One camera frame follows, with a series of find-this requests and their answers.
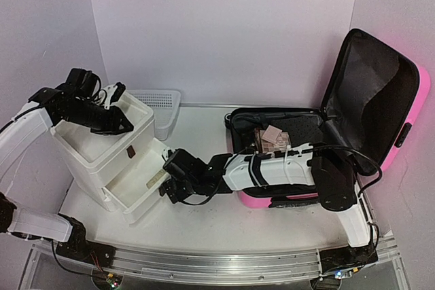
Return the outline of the white drawer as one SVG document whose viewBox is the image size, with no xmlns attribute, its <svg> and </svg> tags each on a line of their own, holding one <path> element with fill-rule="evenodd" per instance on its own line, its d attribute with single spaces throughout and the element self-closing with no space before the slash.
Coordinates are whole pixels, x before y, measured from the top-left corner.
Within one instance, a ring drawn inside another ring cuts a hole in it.
<svg viewBox="0 0 435 290">
<path fill-rule="evenodd" d="M 163 170 L 167 150 L 163 142 L 152 139 L 145 150 L 137 153 L 133 161 L 103 188 L 128 224 L 136 223 L 160 201 L 158 188 L 164 181 L 151 189 L 147 188 L 146 183 Z"/>
</svg>

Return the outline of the white rectangular foam box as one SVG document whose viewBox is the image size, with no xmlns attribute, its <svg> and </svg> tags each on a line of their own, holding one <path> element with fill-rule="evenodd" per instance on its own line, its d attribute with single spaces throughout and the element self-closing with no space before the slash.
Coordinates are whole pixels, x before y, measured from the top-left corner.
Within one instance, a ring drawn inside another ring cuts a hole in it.
<svg viewBox="0 0 435 290">
<path fill-rule="evenodd" d="M 134 130 L 119 135 L 99 135 L 71 122 L 61 121 L 50 133 L 78 187 L 105 210 L 117 209 L 104 191 L 154 138 L 154 111 L 125 92 L 115 103 Z"/>
</svg>

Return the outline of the pink square compact case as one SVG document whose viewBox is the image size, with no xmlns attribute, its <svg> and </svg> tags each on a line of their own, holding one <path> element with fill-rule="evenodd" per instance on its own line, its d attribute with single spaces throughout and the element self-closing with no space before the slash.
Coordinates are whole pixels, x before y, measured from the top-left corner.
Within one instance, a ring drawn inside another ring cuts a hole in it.
<svg viewBox="0 0 435 290">
<path fill-rule="evenodd" d="M 276 143 L 281 136 L 282 130 L 269 125 L 262 135 L 262 140 L 269 143 Z"/>
</svg>

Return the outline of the eyeshadow palette brown shades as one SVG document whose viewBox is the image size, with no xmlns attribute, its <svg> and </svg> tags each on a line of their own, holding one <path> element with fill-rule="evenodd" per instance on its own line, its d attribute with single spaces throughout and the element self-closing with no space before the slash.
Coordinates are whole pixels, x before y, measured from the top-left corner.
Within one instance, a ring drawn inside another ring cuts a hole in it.
<svg viewBox="0 0 435 290">
<path fill-rule="evenodd" d="M 259 128 L 254 130 L 254 143 L 260 153 L 285 151 L 291 145 L 287 132 L 280 132 L 275 138 L 264 137 L 265 132 L 265 130 Z"/>
</svg>

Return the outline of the pink hard-shell suitcase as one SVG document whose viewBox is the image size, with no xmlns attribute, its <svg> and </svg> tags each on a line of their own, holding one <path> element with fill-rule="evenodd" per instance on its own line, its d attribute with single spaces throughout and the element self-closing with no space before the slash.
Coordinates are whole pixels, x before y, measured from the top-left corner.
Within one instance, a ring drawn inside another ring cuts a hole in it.
<svg viewBox="0 0 435 290">
<path fill-rule="evenodd" d="M 305 108 L 239 108 L 227 118 L 232 146 L 242 151 L 256 145 L 254 130 L 271 120 L 317 117 L 323 140 L 365 155 L 355 157 L 358 175 L 376 175 L 393 161 L 428 96 L 426 70 L 372 35 L 352 29 L 346 35 L 321 106 Z M 245 194 L 241 202 L 254 206 Z"/>
</svg>

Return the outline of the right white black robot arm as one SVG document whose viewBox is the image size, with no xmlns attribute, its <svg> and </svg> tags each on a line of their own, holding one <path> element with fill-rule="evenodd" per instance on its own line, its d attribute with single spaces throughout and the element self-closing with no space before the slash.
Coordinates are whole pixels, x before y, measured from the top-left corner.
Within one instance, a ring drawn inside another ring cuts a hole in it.
<svg viewBox="0 0 435 290">
<path fill-rule="evenodd" d="M 218 194 L 245 194 L 257 207 L 320 204 L 338 217 L 347 245 L 320 251 L 323 273 L 361 268 L 377 260 L 379 229 L 368 216 L 358 186 L 355 157 L 365 155 L 342 145 L 305 143 L 281 151 L 260 153 L 244 149 L 223 153 L 205 163 L 185 149 L 164 154 L 169 179 L 158 188 L 161 196 L 187 204 L 192 195 L 202 204 Z"/>
</svg>

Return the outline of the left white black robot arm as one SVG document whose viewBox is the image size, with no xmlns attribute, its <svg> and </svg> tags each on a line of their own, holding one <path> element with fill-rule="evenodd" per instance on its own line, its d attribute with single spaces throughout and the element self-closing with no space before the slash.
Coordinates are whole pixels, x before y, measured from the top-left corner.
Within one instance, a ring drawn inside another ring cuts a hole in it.
<svg viewBox="0 0 435 290">
<path fill-rule="evenodd" d="M 126 86 L 118 82 L 104 87 L 98 75 L 73 68 L 55 88 L 42 88 L 1 128 L 1 174 L 41 135 L 61 121 L 89 128 L 91 133 L 118 136 L 134 129 L 116 106 Z M 90 243 L 73 234 L 76 222 L 70 217 L 43 213 L 1 195 L 1 232 L 26 238 L 64 242 L 65 250 L 78 261 L 91 255 Z"/>
</svg>

